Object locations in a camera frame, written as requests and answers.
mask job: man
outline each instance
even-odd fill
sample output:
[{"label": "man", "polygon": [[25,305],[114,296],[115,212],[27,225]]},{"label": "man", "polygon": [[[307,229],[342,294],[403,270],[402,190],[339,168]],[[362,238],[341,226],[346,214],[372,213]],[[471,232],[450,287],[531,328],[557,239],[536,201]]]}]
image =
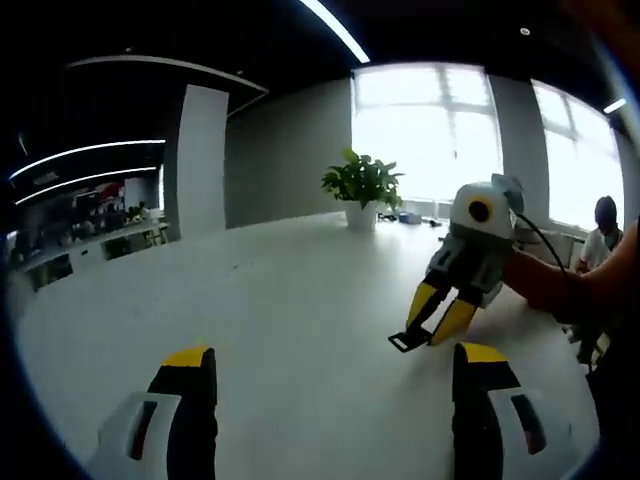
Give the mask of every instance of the man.
[{"label": "man", "polygon": [[587,273],[604,262],[622,239],[618,228],[616,202],[611,197],[602,197],[596,203],[595,219],[598,228],[587,236],[576,272]]},{"label": "man", "polygon": [[504,282],[531,306],[556,314],[574,325],[606,327],[612,312],[622,323],[589,384],[598,412],[601,440],[579,478],[626,478],[624,468],[637,469],[635,440],[640,425],[636,395],[640,338],[640,258],[638,223],[594,270],[580,275],[562,272],[524,252],[508,254]]}]

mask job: ceiling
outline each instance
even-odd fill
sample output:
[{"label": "ceiling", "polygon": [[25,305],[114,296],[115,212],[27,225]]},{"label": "ceiling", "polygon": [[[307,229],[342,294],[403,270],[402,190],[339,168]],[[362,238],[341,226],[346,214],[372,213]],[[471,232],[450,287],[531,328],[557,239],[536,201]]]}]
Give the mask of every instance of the ceiling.
[{"label": "ceiling", "polygon": [[[558,2],[323,3],[372,64],[482,64],[489,73],[556,85],[596,108],[613,100],[589,34],[557,7]],[[9,160],[0,172],[5,178],[21,166],[71,148],[163,138],[170,105],[180,101],[186,83],[229,91],[230,111],[261,94],[237,82],[175,66],[127,62],[66,68],[71,62],[125,54],[193,62],[268,89],[265,100],[347,76],[359,66],[333,32],[298,0],[227,0],[206,11],[186,5],[140,13],[116,7],[102,12],[93,8],[65,12],[59,5],[50,12],[38,9],[36,20],[26,12],[15,16],[21,37],[7,53],[12,78],[5,112],[13,128]],[[521,35],[521,27],[530,29],[531,35]],[[116,165],[158,165],[161,153],[162,149],[85,152],[69,157],[64,171],[57,173],[60,178],[77,178]],[[11,187],[10,196],[20,197],[23,188]]]}]

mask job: ceiling light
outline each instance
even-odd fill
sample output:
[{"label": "ceiling light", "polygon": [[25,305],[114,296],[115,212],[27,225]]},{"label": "ceiling light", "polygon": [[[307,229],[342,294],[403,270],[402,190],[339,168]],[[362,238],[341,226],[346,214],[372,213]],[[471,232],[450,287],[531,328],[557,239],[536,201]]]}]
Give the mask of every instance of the ceiling light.
[{"label": "ceiling light", "polygon": [[100,145],[90,145],[88,147],[74,148],[73,150],[67,150],[66,152],[56,153],[55,155],[51,155],[50,157],[43,158],[42,160],[38,160],[37,162],[33,162],[27,165],[26,167],[22,167],[20,170],[16,170],[15,172],[13,172],[9,177],[9,180],[14,179],[15,177],[17,177],[23,172],[26,172],[30,168],[41,165],[45,162],[48,162],[49,160],[53,160],[54,158],[60,158],[60,157],[64,157],[65,155],[71,155],[72,153],[84,152],[86,150],[95,150],[97,148],[119,147],[121,145],[139,145],[139,144],[145,144],[145,143],[165,143],[165,142],[166,140],[131,140],[129,142],[102,143]]},{"label": "ceiling light", "polygon": [[626,104],[627,104],[627,101],[624,98],[621,98],[620,100],[616,100],[615,102],[613,102],[608,107],[605,107],[604,113],[615,112],[617,109],[619,109],[620,107],[625,106]]},{"label": "ceiling light", "polygon": [[333,30],[333,33],[338,35],[340,40],[342,40],[342,43],[344,43],[349,48],[349,50],[351,50],[351,53],[353,53],[356,58],[360,60],[360,63],[369,63],[369,57],[366,53],[364,53],[362,47],[358,45],[358,42],[354,40],[347,29],[344,28],[344,26],[338,21],[338,19],[334,17],[333,14],[329,10],[327,10],[324,5],[322,5],[318,0],[300,1],[309,10],[315,13],[320,18],[320,20],[322,20],[327,25],[327,27]]},{"label": "ceiling light", "polygon": [[76,178],[75,180],[69,180],[68,182],[62,182],[62,183],[59,183],[58,185],[53,185],[52,187],[47,187],[44,190],[40,190],[39,192],[32,193],[31,195],[26,196],[23,199],[18,200],[15,203],[16,203],[16,205],[20,205],[22,202],[26,202],[27,200],[30,200],[33,197],[37,197],[38,195],[42,195],[43,193],[50,192],[51,190],[55,190],[56,188],[66,187],[67,185],[72,185],[72,184],[78,183],[78,182],[84,182],[85,180],[91,180],[92,178],[108,177],[108,176],[111,176],[111,175],[120,175],[120,174],[123,174],[123,173],[145,172],[145,171],[149,171],[149,170],[156,170],[156,167],[129,168],[127,170],[116,170],[114,172],[98,173],[96,175],[89,175],[88,177]]}]

